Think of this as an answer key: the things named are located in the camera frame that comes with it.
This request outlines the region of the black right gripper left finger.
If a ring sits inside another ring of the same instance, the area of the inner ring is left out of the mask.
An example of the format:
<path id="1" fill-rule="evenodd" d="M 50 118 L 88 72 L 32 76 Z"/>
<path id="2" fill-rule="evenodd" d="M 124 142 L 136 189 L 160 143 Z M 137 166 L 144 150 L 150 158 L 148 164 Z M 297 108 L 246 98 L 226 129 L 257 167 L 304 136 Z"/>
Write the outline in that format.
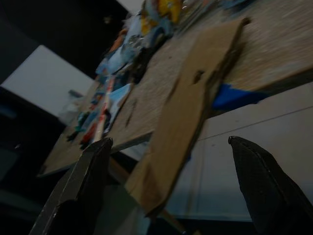
<path id="1" fill-rule="evenodd" d="M 58 181 L 29 235 L 93 235 L 103 205 L 111 138 L 92 143 Z"/>

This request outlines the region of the red white blue packaging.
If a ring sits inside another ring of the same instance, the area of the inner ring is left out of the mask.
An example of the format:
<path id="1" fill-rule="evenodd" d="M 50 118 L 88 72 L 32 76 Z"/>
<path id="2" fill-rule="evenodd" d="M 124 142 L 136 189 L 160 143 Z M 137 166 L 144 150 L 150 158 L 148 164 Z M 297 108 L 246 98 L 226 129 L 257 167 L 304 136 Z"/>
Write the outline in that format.
<path id="1" fill-rule="evenodd" d="M 83 150 L 100 140 L 109 132 L 132 88 L 132 80 L 125 76 L 98 77 L 95 90 L 87 106 L 79 113 L 74 131 L 66 136 L 66 141 L 77 141 Z"/>

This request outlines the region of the yellow and blue wrapper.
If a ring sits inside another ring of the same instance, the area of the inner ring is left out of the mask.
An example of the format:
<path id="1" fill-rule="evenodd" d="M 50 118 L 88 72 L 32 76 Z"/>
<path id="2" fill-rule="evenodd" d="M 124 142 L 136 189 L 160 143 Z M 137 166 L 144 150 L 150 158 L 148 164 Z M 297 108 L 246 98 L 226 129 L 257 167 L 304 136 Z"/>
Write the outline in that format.
<path id="1" fill-rule="evenodd" d="M 140 10 L 141 35 L 151 43 L 161 29 L 171 38 L 179 23 L 182 0 L 144 0 Z"/>

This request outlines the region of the large cardboard rubbish box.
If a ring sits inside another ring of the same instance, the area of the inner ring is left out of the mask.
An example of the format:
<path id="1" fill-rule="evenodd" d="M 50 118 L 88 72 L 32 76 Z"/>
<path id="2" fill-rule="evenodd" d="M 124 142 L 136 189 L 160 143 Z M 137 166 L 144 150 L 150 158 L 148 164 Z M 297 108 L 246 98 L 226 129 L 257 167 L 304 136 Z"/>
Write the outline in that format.
<path id="1" fill-rule="evenodd" d="M 313 0 L 216 10 L 153 57 L 119 112 L 112 152 L 150 144 L 126 183 L 146 215 L 165 207 L 222 84 L 272 96 L 313 81 Z"/>

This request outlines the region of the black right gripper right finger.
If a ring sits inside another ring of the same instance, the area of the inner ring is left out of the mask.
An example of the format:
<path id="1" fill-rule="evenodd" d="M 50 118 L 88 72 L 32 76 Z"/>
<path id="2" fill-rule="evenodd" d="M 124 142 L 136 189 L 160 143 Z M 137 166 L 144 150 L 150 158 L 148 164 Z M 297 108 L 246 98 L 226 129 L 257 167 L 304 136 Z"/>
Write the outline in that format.
<path id="1" fill-rule="evenodd" d="M 313 205 L 259 145 L 230 136 L 233 159 L 253 225 L 260 235 L 313 235 Z"/>

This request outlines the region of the blue tape strip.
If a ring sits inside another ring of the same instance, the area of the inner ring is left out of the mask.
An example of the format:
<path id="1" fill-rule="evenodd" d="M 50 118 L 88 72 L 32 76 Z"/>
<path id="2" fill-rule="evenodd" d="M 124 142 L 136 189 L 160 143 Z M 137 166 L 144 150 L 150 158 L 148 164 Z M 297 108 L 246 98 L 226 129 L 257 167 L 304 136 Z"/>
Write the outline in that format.
<path id="1" fill-rule="evenodd" d="M 231 111 L 237 108 L 256 104 L 267 98 L 263 92 L 251 92 L 233 88 L 230 84 L 222 84 L 213 102 L 213 109 L 220 111 Z"/>

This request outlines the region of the white table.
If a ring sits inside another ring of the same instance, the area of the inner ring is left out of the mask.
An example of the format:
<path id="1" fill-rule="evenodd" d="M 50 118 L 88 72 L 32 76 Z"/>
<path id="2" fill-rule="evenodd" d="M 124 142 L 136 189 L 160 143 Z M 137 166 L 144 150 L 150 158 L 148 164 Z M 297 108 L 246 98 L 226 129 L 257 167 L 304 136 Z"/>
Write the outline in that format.
<path id="1" fill-rule="evenodd" d="M 70 125 L 93 80 L 46 48 L 38 46 L 1 87 Z"/>

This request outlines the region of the light blue packet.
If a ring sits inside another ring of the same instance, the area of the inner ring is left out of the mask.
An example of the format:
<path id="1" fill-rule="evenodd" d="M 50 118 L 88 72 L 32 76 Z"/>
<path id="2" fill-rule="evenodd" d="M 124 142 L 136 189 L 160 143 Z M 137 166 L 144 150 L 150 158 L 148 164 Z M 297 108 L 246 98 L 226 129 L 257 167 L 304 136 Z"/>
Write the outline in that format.
<path id="1" fill-rule="evenodd" d="M 114 74 L 134 62 L 144 48 L 141 32 L 123 29 L 96 69 L 96 74 Z"/>

